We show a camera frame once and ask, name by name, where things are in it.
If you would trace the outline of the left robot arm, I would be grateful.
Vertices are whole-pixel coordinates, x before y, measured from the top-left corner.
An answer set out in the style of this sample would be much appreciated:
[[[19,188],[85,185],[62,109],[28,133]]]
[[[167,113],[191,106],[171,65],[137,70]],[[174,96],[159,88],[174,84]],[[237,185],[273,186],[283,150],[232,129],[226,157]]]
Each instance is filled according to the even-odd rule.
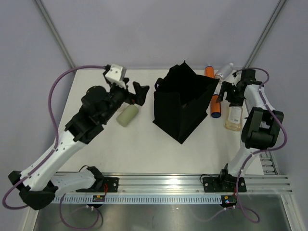
[[[34,210],[49,205],[56,196],[72,191],[99,192],[104,176],[96,167],[56,178],[54,174],[75,153],[88,145],[103,131],[103,126],[123,103],[144,105],[149,86],[133,82],[135,93],[126,87],[110,84],[89,88],[82,97],[82,106],[65,125],[62,135],[33,165],[23,171],[12,171],[8,178],[17,186],[22,201]]]

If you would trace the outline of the orange tube blue cap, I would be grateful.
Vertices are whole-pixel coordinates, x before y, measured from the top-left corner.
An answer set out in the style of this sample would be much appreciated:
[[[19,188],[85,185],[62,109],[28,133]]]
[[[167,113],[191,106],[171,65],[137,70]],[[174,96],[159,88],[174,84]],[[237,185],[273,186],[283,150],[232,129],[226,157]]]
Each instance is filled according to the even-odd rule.
[[[210,103],[210,113],[212,118],[220,118],[221,117],[221,104],[217,102],[218,95],[215,94],[212,96]]]

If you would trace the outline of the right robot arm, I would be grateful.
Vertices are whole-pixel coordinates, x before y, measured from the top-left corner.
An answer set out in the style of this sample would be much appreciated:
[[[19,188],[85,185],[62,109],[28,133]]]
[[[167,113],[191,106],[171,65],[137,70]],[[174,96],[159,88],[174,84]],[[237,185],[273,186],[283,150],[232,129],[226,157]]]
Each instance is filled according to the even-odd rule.
[[[240,69],[241,77],[235,83],[222,82],[217,102],[226,100],[229,108],[250,106],[248,118],[241,131],[241,146],[236,156],[225,165],[217,177],[216,185],[223,192],[239,192],[244,186],[246,170],[258,154],[275,151],[284,114],[269,103],[265,95],[265,82],[256,79],[257,67]]]

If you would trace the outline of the green bottle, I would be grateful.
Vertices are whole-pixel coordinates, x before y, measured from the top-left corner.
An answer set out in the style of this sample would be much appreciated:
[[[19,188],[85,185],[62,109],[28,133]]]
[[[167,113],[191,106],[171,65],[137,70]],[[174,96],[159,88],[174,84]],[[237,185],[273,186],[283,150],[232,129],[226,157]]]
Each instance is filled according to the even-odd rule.
[[[116,121],[119,125],[127,127],[129,123],[135,118],[138,114],[139,109],[137,106],[130,104],[128,105],[116,118]]]

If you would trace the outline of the amber liquid soap bottle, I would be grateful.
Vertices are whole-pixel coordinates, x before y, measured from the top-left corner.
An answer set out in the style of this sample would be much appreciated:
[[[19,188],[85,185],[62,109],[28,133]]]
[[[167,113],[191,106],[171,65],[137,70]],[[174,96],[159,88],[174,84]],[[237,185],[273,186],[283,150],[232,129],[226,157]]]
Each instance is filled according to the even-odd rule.
[[[228,130],[240,131],[242,129],[243,107],[230,103],[228,109],[224,127]]]

